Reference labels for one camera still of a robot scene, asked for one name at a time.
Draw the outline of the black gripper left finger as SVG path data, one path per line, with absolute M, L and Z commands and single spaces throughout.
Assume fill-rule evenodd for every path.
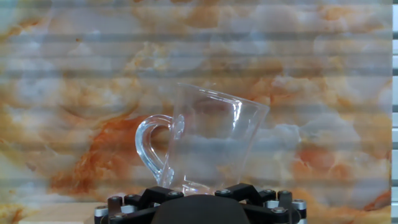
M 94 224 L 147 224 L 151 223 L 157 207 L 169 200 L 182 198 L 179 191 L 163 187 L 145 189 L 142 195 L 112 196 L 105 205 L 94 209 Z

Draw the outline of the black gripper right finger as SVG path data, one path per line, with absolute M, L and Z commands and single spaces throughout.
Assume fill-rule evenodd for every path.
M 241 183 L 217 190 L 215 195 L 237 201 L 249 223 L 307 224 L 306 201 L 294 199 L 288 190 L 258 189 Z

